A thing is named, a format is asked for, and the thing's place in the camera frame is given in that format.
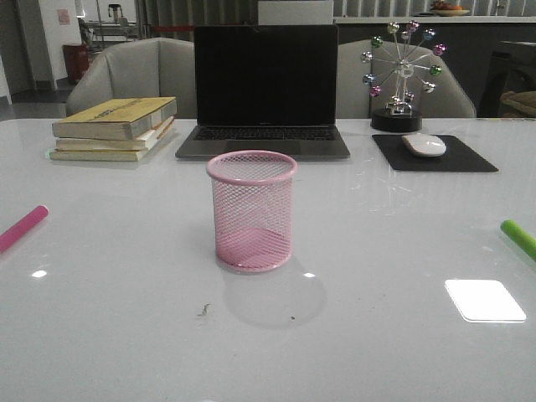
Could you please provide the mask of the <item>red trash bin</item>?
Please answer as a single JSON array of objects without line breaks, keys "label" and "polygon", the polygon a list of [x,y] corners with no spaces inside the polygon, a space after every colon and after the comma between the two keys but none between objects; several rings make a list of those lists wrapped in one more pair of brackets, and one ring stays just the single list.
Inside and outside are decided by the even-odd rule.
[{"label": "red trash bin", "polygon": [[63,54],[68,81],[77,84],[89,69],[88,49],[85,44],[64,44]]}]

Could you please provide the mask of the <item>pink marker pen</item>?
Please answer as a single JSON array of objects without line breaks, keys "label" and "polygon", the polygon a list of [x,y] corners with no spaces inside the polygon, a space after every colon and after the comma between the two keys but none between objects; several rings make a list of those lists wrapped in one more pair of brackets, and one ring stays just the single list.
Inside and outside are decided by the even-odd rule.
[{"label": "pink marker pen", "polygon": [[7,251],[23,236],[25,236],[32,228],[40,223],[49,214],[49,209],[44,205],[38,205],[18,222],[9,227],[1,234],[1,253]]}]

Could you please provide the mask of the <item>black mouse pad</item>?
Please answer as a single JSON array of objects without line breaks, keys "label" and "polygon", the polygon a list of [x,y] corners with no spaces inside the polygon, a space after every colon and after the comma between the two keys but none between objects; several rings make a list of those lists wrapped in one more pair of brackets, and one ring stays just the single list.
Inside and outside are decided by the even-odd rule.
[{"label": "black mouse pad", "polygon": [[372,135],[389,165],[404,172],[495,173],[498,168],[452,135],[441,135],[446,152],[439,157],[421,157],[412,154],[401,135]]}]

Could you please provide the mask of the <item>grey laptop computer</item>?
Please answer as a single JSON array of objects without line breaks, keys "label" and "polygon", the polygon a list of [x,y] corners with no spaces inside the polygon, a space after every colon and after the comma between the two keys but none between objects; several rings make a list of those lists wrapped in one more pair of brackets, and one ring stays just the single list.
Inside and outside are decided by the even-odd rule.
[{"label": "grey laptop computer", "polygon": [[176,157],[242,150],[349,157],[335,125],[335,25],[200,26],[194,53],[197,125]]}]

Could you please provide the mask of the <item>ferris wheel desk ornament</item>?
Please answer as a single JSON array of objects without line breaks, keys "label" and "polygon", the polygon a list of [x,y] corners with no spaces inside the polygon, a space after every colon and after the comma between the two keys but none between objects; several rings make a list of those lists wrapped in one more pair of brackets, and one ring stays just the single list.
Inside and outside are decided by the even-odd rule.
[{"label": "ferris wheel desk ornament", "polygon": [[371,112],[371,127],[380,131],[407,133],[418,131],[422,127],[422,115],[413,106],[415,94],[410,90],[411,79],[419,80],[422,89],[431,93],[436,89],[436,84],[423,80],[417,75],[418,70],[424,70],[432,77],[440,75],[442,68],[438,64],[424,66],[420,60],[431,55],[441,57],[447,50],[442,44],[436,44],[431,51],[420,57],[413,53],[417,47],[411,43],[411,39],[418,32],[420,23],[414,19],[405,25],[390,22],[387,25],[387,33],[393,36],[392,50],[387,49],[387,42],[379,36],[370,39],[371,50],[361,54],[360,59],[364,64],[372,64],[374,61],[386,66],[386,71],[380,75],[367,73],[362,82],[368,87],[368,94],[377,98],[386,93],[389,94],[384,106]]}]

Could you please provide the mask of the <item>bottom cream book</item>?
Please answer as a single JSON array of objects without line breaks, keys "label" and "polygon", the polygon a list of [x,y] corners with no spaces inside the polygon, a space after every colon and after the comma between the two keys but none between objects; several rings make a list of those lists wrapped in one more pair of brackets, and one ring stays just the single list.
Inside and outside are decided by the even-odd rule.
[{"label": "bottom cream book", "polygon": [[151,149],[143,151],[60,151],[55,146],[54,149],[49,150],[48,156],[52,160],[61,161],[137,162],[145,157],[156,144]]}]

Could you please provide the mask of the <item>white computer mouse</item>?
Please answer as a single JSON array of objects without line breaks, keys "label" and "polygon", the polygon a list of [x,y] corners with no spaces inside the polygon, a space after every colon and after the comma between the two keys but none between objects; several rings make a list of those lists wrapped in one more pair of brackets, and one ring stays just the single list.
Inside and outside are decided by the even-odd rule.
[{"label": "white computer mouse", "polygon": [[438,136],[416,132],[403,135],[401,139],[410,153],[417,157],[439,157],[446,152],[446,144]]}]

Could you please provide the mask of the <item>middle white book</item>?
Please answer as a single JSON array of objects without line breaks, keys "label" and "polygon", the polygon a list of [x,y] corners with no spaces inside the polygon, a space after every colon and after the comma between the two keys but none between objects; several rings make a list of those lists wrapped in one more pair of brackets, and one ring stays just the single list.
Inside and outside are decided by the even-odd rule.
[{"label": "middle white book", "polygon": [[132,140],[104,140],[83,138],[57,138],[56,148],[60,151],[143,151],[151,149],[162,139],[175,118],[169,117],[159,126],[146,131]]}]

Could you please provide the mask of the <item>fruit bowl on counter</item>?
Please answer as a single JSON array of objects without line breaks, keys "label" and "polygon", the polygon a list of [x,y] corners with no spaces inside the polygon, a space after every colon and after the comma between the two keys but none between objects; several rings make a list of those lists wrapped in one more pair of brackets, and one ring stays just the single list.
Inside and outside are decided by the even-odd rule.
[{"label": "fruit bowl on counter", "polygon": [[447,1],[435,0],[431,2],[430,10],[440,17],[458,17],[467,15],[470,10],[463,6],[455,5]]}]

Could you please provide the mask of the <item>pink mesh pen holder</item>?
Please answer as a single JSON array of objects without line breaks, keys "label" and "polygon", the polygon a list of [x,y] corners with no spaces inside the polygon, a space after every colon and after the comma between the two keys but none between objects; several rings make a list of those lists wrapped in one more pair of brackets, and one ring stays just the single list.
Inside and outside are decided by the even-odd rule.
[{"label": "pink mesh pen holder", "polygon": [[291,257],[296,161],[272,151],[228,152],[209,160],[215,252],[233,271],[271,271]]}]

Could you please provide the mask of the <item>green marker pen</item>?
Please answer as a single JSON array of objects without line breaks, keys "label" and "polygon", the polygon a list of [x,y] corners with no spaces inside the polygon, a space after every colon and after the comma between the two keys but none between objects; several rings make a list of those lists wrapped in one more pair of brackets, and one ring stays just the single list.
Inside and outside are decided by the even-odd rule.
[{"label": "green marker pen", "polygon": [[535,238],[511,219],[504,220],[500,225],[501,231],[513,241],[532,260],[536,258]]}]

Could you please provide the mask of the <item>top yellow book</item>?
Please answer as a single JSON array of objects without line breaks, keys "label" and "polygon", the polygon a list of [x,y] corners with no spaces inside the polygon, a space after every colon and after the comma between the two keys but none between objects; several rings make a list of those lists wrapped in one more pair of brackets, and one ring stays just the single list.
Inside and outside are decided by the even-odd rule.
[{"label": "top yellow book", "polygon": [[176,113],[174,96],[112,99],[54,122],[52,130],[58,138],[131,140]]}]

